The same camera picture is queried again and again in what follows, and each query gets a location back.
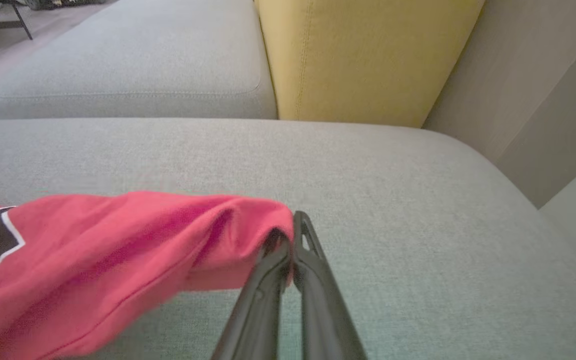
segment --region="upholstery fabric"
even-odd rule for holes
[[[120,0],[0,81],[0,119],[276,119],[250,0]]]
[[[0,204],[129,191],[306,211],[370,359],[576,359],[574,251],[448,136],[297,121],[0,121]],[[209,359],[237,296],[181,293],[87,359]],[[294,286],[282,301],[279,358],[299,359]]]
[[[483,0],[256,0],[280,119],[421,127]]]

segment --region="yellow cushion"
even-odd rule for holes
[[[279,119],[421,127],[484,0],[256,0]]]

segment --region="sofa seat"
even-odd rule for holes
[[[0,119],[276,119],[252,0],[118,0],[0,81]]]
[[[304,121],[0,121],[0,204],[130,191],[310,215],[368,358],[576,359],[576,255],[480,154],[427,130]],[[207,360],[238,291],[183,292],[88,360]],[[301,298],[279,358],[300,359]]]

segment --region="floor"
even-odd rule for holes
[[[116,0],[108,0],[103,5],[86,4],[43,11],[32,11],[28,7],[19,6],[19,12],[34,40],[28,39],[23,29],[0,29],[0,77],[32,52],[114,2]],[[10,5],[2,6],[0,13],[16,20]]]

